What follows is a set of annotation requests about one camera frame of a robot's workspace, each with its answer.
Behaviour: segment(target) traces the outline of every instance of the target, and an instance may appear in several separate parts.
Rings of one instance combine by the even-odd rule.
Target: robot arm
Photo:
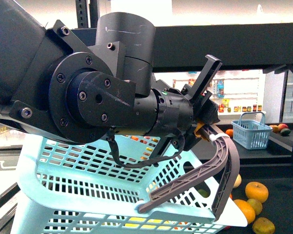
[[[111,131],[178,142],[205,115],[204,102],[213,112],[208,124],[216,122],[215,105],[201,93],[220,60],[208,56],[182,92],[152,82],[154,34],[142,17],[111,13],[98,22],[96,45],[86,47],[59,20],[46,30],[13,0],[0,0],[0,123],[83,144]]]

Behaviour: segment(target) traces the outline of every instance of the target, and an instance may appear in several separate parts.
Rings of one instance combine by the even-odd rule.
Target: plastic basket
[[[134,163],[148,157],[158,139],[117,136],[116,141],[121,159]],[[173,152],[170,146],[167,155]],[[202,163],[193,153],[183,152],[158,167],[126,169],[116,165],[109,153],[106,141],[71,146],[28,136],[17,166],[23,198],[11,233],[217,233],[224,225],[247,225],[231,199],[214,222],[211,205],[218,183],[213,177],[205,181],[211,191],[208,198],[191,188],[147,213],[138,213],[151,191],[185,173],[186,162],[194,168]]]
[[[255,120],[242,120],[247,114],[262,114],[260,122]],[[266,149],[272,127],[265,125],[263,112],[243,113],[239,120],[232,122],[233,140],[248,150]]]

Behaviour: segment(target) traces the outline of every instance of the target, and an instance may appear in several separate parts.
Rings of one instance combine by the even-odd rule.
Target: screw
[[[68,125],[68,120],[67,120],[67,118],[61,118],[61,120],[60,120],[60,125],[61,125],[62,127],[66,127],[66,126]]]
[[[106,86],[106,88],[109,88],[111,86],[111,81],[109,79],[106,79],[104,81],[104,85]]]
[[[107,44],[107,48],[109,50],[115,50],[115,45],[113,45],[113,43],[109,43],[109,44]]]
[[[33,115],[33,111],[30,108],[26,107],[21,110],[21,116],[23,118],[30,118],[32,117],[32,115]]]
[[[103,114],[101,116],[101,120],[102,120],[102,122],[106,122],[107,121],[107,114]]]
[[[69,35],[69,30],[66,26],[63,26],[61,28],[61,33],[63,34],[63,36],[68,36]]]
[[[91,64],[92,64],[92,57],[87,56],[87,57],[86,57],[86,63],[87,63],[88,65],[91,65]]]
[[[85,101],[85,100],[87,99],[87,94],[86,94],[84,91],[81,91],[81,92],[79,93],[79,99],[80,99],[81,101]]]
[[[64,83],[65,82],[65,76],[64,76],[64,74],[58,73],[58,75],[57,75],[57,81],[59,83]]]

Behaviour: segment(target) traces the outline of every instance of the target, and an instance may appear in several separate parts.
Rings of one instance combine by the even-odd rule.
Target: black table surface
[[[269,197],[263,203],[263,211],[257,217],[265,217],[274,223],[276,234],[293,234],[293,178],[274,179],[243,179],[241,185],[233,189],[233,200],[247,200],[245,186],[251,181],[258,181],[266,185]],[[231,227],[222,230],[220,234],[254,234],[252,224],[247,227]]]

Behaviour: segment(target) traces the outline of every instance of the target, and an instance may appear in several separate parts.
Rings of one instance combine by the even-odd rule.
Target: black metal bracket
[[[75,0],[78,28],[88,28],[87,0]]]

